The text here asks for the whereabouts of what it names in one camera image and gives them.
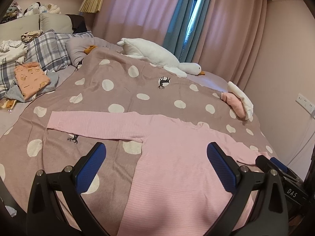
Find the pink knit sweater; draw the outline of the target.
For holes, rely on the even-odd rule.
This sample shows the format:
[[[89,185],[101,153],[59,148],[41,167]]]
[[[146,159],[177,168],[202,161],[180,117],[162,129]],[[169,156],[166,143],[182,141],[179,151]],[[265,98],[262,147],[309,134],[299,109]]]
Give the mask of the pink knit sweater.
[[[163,115],[54,111],[49,129],[142,145],[119,235],[203,235],[231,199],[207,157],[216,142],[235,161],[259,152],[229,135]]]

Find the pile of white clothes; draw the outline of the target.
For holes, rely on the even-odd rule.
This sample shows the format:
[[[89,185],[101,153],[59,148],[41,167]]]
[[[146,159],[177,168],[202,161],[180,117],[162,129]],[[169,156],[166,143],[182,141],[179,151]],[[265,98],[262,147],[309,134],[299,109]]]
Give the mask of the pile of white clothes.
[[[22,41],[6,40],[1,42],[1,65],[23,58],[27,46]]]

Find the plaid pillow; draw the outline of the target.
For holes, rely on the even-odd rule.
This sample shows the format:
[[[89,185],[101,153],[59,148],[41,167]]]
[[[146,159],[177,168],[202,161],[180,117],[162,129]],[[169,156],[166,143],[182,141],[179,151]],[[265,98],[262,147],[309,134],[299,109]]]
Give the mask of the plaid pillow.
[[[1,55],[1,98],[9,90],[15,78],[14,68],[23,63],[38,62],[43,69],[59,71],[71,65],[70,57],[66,50],[66,43],[73,37],[93,37],[92,32],[87,31],[79,34],[61,34],[53,30],[32,40],[18,48],[19,58],[9,60]]]

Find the plush toys on headboard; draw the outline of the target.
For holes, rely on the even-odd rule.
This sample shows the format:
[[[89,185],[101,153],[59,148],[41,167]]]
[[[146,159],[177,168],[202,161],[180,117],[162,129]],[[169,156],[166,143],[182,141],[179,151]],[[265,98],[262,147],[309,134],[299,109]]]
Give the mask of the plush toys on headboard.
[[[31,16],[35,14],[51,13],[61,14],[61,9],[55,4],[42,5],[40,2],[32,3],[23,13],[23,16]]]

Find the mauve pillow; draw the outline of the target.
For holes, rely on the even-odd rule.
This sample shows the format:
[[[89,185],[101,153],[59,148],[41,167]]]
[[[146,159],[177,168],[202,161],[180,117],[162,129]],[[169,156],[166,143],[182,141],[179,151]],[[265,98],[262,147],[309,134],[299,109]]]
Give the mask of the mauve pillow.
[[[77,67],[79,62],[87,56],[87,54],[84,53],[84,50],[89,48],[91,45],[96,47],[105,47],[118,53],[123,50],[122,47],[109,43],[108,41],[98,37],[72,37],[66,42],[66,50],[73,66]]]

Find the polka dot mauve blanket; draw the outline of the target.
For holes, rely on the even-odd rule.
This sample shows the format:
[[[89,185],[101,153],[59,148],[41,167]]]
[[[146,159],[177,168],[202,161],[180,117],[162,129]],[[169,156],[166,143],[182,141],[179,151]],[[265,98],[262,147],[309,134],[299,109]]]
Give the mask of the polka dot mauve blanket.
[[[97,48],[60,87],[31,102],[2,136],[1,178],[20,207],[27,209],[37,171],[59,172],[75,164],[95,143],[103,142],[106,159],[82,197],[111,235],[119,235],[142,145],[49,129],[54,111],[160,114],[206,125],[259,155],[274,156],[258,118],[240,120],[217,92],[150,63]]]

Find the straw tassel hanging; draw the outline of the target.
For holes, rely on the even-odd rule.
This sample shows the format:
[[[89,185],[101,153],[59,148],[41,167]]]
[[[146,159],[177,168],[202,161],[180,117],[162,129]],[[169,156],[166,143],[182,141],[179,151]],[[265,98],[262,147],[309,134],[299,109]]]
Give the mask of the straw tassel hanging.
[[[83,0],[79,11],[82,13],[98,13],[104,0]]]

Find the folded white garment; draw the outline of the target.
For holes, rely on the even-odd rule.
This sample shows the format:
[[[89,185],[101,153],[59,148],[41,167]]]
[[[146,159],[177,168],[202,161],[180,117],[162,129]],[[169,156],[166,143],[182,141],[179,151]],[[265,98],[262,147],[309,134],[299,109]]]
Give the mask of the folded white garment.
[[[237,87],[236,84],[234,84],[233,82],[227,83],[227,90],[230,93],[233,93],[238,99],[240,99],[246,113],[245,120],[249,120],[251,122],[254,115],[254,105],[249,97],[246,96],[246,94],[242,90],[240,90],[240,88]]]

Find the pink curtain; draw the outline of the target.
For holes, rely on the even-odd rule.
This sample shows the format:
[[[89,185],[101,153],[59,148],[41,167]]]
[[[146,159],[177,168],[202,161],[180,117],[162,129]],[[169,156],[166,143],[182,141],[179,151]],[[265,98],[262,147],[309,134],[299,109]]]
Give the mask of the pink curtain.
[[[112,43],[123,37],[163,45],[178,0],[104,0],[92,32]],[[241,89],[262,41],[268,0],[210,0],[192,62]]]

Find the teal curtain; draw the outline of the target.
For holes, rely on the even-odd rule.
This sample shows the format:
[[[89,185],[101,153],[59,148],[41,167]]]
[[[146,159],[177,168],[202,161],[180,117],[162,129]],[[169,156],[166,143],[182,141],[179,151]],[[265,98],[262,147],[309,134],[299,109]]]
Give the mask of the teal curtain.
[[[179,62],[191,62],[205,23],[210,0],[178,0],[163,47]]]

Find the grey garment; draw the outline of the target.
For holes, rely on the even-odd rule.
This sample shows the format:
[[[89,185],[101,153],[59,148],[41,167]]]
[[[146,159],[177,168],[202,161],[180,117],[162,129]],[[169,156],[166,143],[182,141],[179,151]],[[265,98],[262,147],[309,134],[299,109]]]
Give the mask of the grey garment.
[[[29,102],[40,94],[56,89],[59,75],[54,71],[18,75],[10,85],[5,97],[19,102]]]

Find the folded pink garment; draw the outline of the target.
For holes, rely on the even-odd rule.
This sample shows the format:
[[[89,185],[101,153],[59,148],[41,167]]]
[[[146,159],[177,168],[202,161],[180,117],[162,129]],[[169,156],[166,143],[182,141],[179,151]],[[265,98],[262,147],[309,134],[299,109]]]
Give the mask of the folded pink garment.
[[[220,99],[232,108],[235,115],[238,116],[241,120],[245,120],[246,112],[241,100],[233,93],[221,92],[220,95]]]

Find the white wall socket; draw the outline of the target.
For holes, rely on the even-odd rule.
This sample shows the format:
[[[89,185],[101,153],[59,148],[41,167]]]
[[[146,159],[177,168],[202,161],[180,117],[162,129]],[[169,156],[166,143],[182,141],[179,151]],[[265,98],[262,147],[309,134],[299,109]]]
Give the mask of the white wall socket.
[[[298,94],[296,102],[301,105],[311,116],[314,116],[314,104],[301,93]]]

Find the beige headboard cushion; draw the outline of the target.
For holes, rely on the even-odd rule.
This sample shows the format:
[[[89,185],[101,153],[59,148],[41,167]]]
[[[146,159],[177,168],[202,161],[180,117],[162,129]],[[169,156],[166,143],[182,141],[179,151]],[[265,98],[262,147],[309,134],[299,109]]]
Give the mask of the beige headboard cushion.
[[[46,32],[53,29],[57,33],[72,34],[71,19],[63,14],[42,13],[22,17],[1,24],[1,41],[21,40],[21,35],[25,32],[42,30]]]

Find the folded orange printed garment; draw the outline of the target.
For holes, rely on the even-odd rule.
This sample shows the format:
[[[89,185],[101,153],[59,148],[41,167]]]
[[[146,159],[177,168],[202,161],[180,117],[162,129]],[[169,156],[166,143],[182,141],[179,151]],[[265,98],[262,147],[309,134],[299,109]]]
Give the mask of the folded orange printed garment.
[[[38,62],[18,65],[14,69],[14,74],[25,101],[51,82]]]

